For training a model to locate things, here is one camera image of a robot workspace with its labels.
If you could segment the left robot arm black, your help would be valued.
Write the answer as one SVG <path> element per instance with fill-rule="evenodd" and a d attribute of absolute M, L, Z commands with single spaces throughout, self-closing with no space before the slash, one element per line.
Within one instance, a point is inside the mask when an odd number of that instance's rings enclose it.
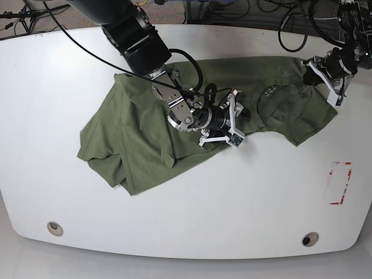
<path fill-rule="evenodd" d="M 337 1 L 336 18 L 344 31 L 344 42 L 328 37 L 314 21 L 317 1 L 308 7 L 309 21 L 316 33 L 326 42 L 335 46 L 326 56 L 314 56 L 302 62 L 306 67 L 303 82 L 317 86 L 325 84 L 329 90 L 327 102 L 333 107 L 343 107 L 346 89 L 359 69 L 371 69 L 371 1 L 367 7 L 358 1 Z"/>

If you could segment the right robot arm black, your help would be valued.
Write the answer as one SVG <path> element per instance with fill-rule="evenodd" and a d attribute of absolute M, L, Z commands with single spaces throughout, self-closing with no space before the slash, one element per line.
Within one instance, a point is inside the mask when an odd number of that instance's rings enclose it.
<path fill-rule="evenodd" d="M 208 142 L 226 142 L 238 147 L 245 135 L 237 129 L 235 120 L 243 106 L 235 100 L 239 90 L 229 90 L 222 104 L 215 105 L 217 87 L 209 84 L 198 102 L 203 74 L 196 61 L 186 52 L 169 49 L 158 34 L 143 8 L 131 1 L 69 1 L 93 23 L 101 26 L 106 38 L 120 52 L 133 76 L 148 75 L 152 91 L 170 109 L 168 122 L 184 132 L 201 131 L 199 145 Z M 198 83 L 184 84 L 180 73 L 165 63 L 172 54 L 186 57 L 197 73 Z"/>

